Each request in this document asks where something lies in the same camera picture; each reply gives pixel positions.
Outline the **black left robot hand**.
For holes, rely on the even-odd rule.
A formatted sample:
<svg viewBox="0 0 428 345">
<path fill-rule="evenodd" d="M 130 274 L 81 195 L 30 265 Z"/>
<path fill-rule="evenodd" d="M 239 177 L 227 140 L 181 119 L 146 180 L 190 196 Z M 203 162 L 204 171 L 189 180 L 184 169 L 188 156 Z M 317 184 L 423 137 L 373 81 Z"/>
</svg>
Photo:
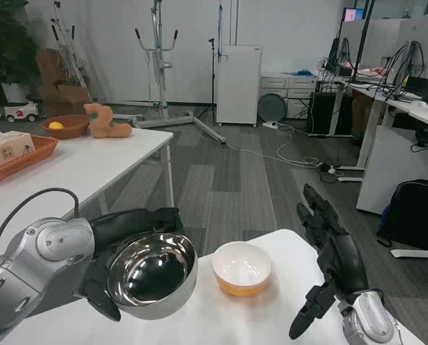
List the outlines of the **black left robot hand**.
<svg viewBox="0 0 428 345">
<path fill-rule="evenodd" d="M 178 208 L 133 208 L 108 213 L 89 221 L 94 234 L 95 250 L 85 271 L 78 294 L 87 299 L 101 315 L 111 321 L 121 320 L 117 304 L 106 291 L 109 268 L 116 256 L 137 239 L 159 233 L 184 235 Z"/>
</svg>

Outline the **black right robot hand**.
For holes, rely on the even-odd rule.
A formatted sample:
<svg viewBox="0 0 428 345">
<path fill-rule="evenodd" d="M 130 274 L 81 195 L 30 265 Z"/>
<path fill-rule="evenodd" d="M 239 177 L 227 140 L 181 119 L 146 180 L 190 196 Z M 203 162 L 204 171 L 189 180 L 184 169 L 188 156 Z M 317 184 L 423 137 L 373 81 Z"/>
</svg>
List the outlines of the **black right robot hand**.
<svg viewBox="0 0 428 345">
<path fill-rule="evenodd" d="M 315 285 L 306 302 L 294 318 L 289 336 L 300 337 L 314 319 L 321 319 L 336 300 L 348 303 L 341 314 L 348 319 L 353 313 L 355 294 L 369 289 L 363 259 L 351 234 L 339 223 L 339 216 L 329 201 L 306 184 L 303 189 L 308 203 L 298 203 L 296 210 L 305 228 L 305 237 L 316 248 L 317 264 L 324 275 L 324 283 Z"/>
</svg>

